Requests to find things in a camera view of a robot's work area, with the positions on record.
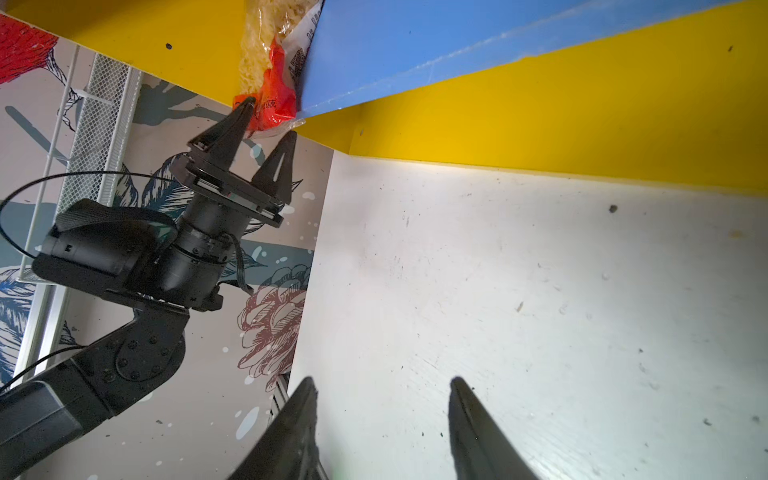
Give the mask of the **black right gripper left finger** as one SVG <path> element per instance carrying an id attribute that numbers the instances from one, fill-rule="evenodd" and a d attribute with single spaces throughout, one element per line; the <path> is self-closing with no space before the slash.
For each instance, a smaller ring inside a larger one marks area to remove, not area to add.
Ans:
<path id="1" fill-rule="evenodd" d="M 229 479 L 320 479 L 317 400 L 313 379 L 305 377 Z"/>

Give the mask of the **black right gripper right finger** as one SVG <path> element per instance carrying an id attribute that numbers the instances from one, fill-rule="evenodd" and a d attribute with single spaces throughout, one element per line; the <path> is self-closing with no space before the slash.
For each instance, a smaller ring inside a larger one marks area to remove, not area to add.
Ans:
<path id="1" fill-rule="evenodd" d="M 458 479 L 538 479 L 461 377 L 450 383 L 451 454 Z"/>

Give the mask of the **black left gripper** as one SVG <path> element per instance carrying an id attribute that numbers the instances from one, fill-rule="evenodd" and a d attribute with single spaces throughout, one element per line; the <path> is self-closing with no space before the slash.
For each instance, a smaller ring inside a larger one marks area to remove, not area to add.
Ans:
<path id="1" fill-rule="evenodd" d="M 224 119 L 188 142 L 189 153 L 166 160 L 143 189 L 143 206 L 175 221 L 176 239 L 146 273 L 143 293 L 161 300 L 218 300 L 222 283 L 251 294 L 241 238 L 278 227 L 292 201 L 298 135 L 287 132 L 247 181 L 230 167 L 249 131 L 256 99 L 246 97 Z"/>

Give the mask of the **red macaroni bag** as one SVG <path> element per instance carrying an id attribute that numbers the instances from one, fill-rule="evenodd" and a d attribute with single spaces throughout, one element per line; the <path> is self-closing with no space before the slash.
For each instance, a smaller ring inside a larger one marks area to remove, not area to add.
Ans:
<path id="1" fill-rule="evenodd" d="M 248 134 L 297 124 L 299 84 L 322 13 L 311 0 L 262 0 L 245 3 L 240 41 L 237 107 L 255 99 Z"/>

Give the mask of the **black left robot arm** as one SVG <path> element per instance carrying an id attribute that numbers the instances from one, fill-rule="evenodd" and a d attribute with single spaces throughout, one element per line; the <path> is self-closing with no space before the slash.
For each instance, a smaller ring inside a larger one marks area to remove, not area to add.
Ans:
<path id="1" fill-rule="evenodd" d="M 153 173 L 91 172 L 176 194 L 177 207 L 82 199 L 55 217 L 30 266 L 35 277 L 66 290 L 62 326 L 73 341 L 2 389 L 3 478 L 27 477 L 163 386 L 185 359 L 192 316 L 221 311 L 228 287 L 254 292 L 243 240 L 283 223 L 297 144 L 293 130 L 280 129 L 254 173 L 236 172 L 255 110 L 253 98 L 243 100 Z"/>

